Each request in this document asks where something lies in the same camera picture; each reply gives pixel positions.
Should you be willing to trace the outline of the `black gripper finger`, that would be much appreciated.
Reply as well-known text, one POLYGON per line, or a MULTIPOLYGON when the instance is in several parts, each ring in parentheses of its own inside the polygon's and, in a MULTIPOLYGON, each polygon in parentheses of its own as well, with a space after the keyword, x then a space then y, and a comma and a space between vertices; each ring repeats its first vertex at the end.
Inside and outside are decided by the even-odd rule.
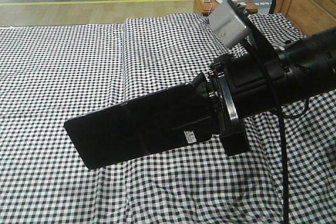
POLYGON ((219 122, 215 115, 195 115, 178 113, 173 117, 170 135, 181 135, 183 131, 201 134, 219 134, 219 122))
POLYGON ((202 72, 193 79, 192 86, 197 95, 208 95, 208 82, 202 72))

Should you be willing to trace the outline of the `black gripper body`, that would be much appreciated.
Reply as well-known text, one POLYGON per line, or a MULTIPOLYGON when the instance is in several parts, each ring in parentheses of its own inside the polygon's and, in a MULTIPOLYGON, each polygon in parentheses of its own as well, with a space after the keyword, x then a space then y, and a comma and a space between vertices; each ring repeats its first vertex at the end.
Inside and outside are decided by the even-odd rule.
POLYGON ((222 55, 210 65, 209 96, 219 122, 219 139, 227 156, 250 150, 243 119, 278 109, 275 81, 250 55, 222 55))

